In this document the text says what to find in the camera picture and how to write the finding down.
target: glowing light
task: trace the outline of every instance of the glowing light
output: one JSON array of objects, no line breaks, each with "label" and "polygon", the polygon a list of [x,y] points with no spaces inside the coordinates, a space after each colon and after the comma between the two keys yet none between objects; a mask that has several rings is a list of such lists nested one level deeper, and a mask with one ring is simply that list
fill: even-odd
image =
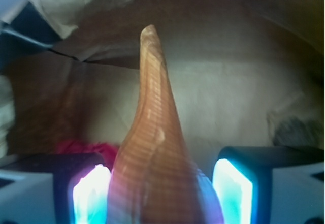
[{"label": "glowing light", "polygon": [[217,161],[212,185],[218,194],[224,223],[250,224],[253,183],[227,159]]},{"label": "glowing light", "polygon": [[110,180],[110,170],[97,165],[73,188],[76,224],[106,223]]}]

